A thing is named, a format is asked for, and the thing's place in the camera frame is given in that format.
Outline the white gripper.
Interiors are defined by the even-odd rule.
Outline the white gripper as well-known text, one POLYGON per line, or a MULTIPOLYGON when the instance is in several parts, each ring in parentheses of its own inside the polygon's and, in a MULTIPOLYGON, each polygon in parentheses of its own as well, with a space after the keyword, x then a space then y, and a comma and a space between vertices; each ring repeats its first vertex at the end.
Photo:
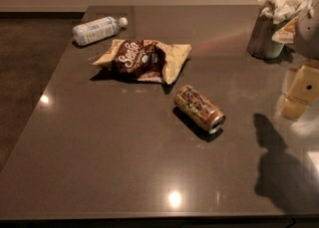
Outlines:
MULTIPOLYGON (((319 60, 319 8, 313 7, 291 19, 273 34, 272 40, 280 44, 294 43, 298 54, 319 60)), ((299 120, 319 99, 319 65, 304 64, 289 69, 281 91, 277 114, 288 120, 299 120)))

